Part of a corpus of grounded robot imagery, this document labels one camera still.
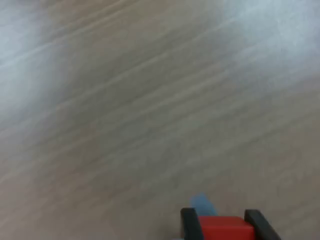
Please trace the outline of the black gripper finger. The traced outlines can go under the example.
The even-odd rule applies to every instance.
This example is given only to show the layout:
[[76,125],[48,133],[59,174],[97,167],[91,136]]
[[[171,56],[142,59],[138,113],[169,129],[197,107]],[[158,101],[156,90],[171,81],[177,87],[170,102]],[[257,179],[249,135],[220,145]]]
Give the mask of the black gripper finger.
[[271,226],[262,212],[258,209],[246,209],[244,220],[253,226],[257,240],[281,240],[276,230]]
[[196,210],[184,207],[180,210],[181,237],[183,240],[203,240],[204,235]]

